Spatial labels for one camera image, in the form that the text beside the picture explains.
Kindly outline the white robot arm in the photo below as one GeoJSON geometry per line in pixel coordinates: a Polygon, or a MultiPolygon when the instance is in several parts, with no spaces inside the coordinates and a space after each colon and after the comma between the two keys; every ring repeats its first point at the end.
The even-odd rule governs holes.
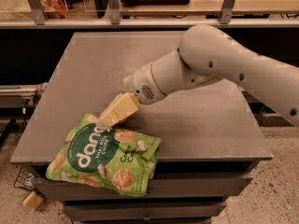
{"type": "Polygon", "coordinates": [[[221,30],[196,25],[177,49],[148,63],[123,82],[128,92],[117,95],[96,121],[110,128],[167,95],[227,79],[299,126],[299,69],[246,49],[221,30]]]}

